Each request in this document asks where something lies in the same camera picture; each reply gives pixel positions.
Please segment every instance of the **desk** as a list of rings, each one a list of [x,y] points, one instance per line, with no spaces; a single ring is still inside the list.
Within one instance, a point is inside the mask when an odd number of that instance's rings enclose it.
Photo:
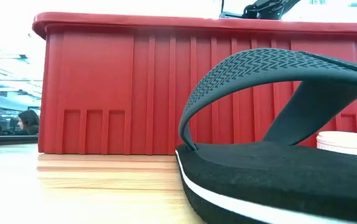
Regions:
[[[203,223],[173,156],[39,154],[0,146],[0,223]]]

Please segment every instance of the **computer monitor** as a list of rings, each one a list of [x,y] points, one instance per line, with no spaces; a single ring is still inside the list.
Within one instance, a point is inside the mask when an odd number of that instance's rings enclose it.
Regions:
[[[2,130],[9,129],[7,121],[0,121],[0,126],[2,127]]]
[[[10,125],[10,131],[14,132],[18,127],[18,119],[11,118],[9,125]]]

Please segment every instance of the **footbed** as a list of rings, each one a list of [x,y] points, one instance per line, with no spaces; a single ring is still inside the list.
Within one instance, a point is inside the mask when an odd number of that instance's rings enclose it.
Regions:
[[[197,148],[190,151],[183,145],[177,152],[185,175],[205,189],[357,222],[357,156],[272,142]]]

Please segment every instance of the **woman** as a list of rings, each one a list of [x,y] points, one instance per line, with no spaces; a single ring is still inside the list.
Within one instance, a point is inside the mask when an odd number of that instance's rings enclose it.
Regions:
[[[21,130],[14,135],[36,135],[39,133],[39,117],[33,110],[23,111],[18,115],[18,126]]]

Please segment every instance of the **white container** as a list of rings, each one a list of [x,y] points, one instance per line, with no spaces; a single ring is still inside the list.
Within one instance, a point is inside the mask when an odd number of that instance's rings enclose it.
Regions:
[[[317,148],[357,155],[357,133],[322,131],[317,136]]]

